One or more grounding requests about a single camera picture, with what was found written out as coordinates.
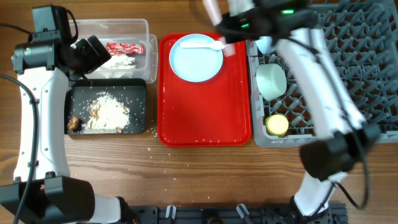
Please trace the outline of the light blue bowl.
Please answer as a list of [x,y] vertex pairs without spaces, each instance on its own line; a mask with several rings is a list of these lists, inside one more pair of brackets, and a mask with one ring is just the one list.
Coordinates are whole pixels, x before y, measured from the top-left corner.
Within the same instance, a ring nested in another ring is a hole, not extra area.
[[278,39],[274,39],[269,36],[262,36],[258,40],[255,41],[258,50],[262,54],[269,54],[275,50],[275,45]]

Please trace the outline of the red snack wrapper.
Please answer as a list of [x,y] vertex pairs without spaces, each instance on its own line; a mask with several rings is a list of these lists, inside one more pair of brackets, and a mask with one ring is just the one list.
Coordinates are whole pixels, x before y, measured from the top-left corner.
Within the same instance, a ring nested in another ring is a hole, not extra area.
[[145,47],[142,44],[121,44],[108,42],[105,48],[110,55],[143,54],[145,52]]

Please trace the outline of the white plastic spoon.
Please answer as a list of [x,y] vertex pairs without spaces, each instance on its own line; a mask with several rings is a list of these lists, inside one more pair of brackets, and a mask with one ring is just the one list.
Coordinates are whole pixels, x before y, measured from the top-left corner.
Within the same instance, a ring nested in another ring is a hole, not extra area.
[[224,44],[218,40],[211,43],[182,42],[180,47],[184,49],[206,48],[212,50],[223,50],[225,48]]

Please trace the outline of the mint green bowl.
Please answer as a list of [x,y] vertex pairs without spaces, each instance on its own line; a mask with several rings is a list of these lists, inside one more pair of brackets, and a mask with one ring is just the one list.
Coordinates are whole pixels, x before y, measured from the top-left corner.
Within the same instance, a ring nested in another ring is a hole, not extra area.
[[267,101],[282,96],[287,90],[287,79],[282,67],[275,63],[262,64],[256,71],[260,94]]

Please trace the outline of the rice and food leftovers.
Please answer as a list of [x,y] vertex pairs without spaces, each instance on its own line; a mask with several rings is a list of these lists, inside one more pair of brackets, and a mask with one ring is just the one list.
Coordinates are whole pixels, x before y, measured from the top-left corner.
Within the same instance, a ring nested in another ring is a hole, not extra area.
[[130,125],[130,109],[107,91],[94,99],[75,101],[68,117],[67,130],[80,134],[120,134]]

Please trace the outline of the light blue plate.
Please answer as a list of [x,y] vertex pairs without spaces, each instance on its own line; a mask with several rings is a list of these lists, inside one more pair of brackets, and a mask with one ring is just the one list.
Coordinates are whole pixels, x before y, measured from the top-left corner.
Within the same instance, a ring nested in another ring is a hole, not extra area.
[[199,83],[213,78],[223,65],[222,50],[210,48],[183,48],[181,43],[212,44],[214,38],[205,34],[188,34],[179,38],[171,47],[169,64],[182,80]]

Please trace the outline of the yellow plastic cup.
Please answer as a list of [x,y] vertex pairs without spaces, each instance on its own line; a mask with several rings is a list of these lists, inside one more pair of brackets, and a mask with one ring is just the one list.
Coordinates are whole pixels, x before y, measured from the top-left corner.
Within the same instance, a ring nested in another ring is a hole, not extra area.
[[265,120],[266,131],[271,136],[283,136],[288,128],[289,122],[282,114],[274,114]]

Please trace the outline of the white plastic fork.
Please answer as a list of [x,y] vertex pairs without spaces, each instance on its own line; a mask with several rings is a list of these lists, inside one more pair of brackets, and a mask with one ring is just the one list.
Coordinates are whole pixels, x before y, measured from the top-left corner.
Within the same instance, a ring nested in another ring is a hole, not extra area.
[[225,57],[230,57],[235,54],[235,48],[233,44],[224,44],[223,53]]

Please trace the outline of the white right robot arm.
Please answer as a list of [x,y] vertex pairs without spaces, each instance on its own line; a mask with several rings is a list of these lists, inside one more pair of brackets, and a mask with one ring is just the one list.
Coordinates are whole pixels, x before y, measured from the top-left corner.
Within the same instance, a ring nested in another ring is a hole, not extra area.
[[313,119],[316,140],[300,148],[305,175],[291,198],[289,222],[324,217],[331,196],[357,162],[370,191],[366,154],[381,130],[369,124],[352,101],[326,46],[323,29],[305,1],[232,1],[222,14],[216,1],[204,7],[228,44],[270,37],[293,73]]

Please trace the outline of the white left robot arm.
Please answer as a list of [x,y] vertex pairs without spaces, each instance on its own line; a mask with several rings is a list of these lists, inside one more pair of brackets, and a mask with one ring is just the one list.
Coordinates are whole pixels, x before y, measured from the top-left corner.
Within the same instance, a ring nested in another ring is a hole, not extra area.
[[72,81],[110,59],[97,37],[80,39],[72,12],[62,6],[32,10],[35,30],[15,47],[12,63],[21,90],[21,145],[13,182],[1,205],[19,223],[129,223],[121,197],[96,195],[74,179],[65,154],[65,98]]

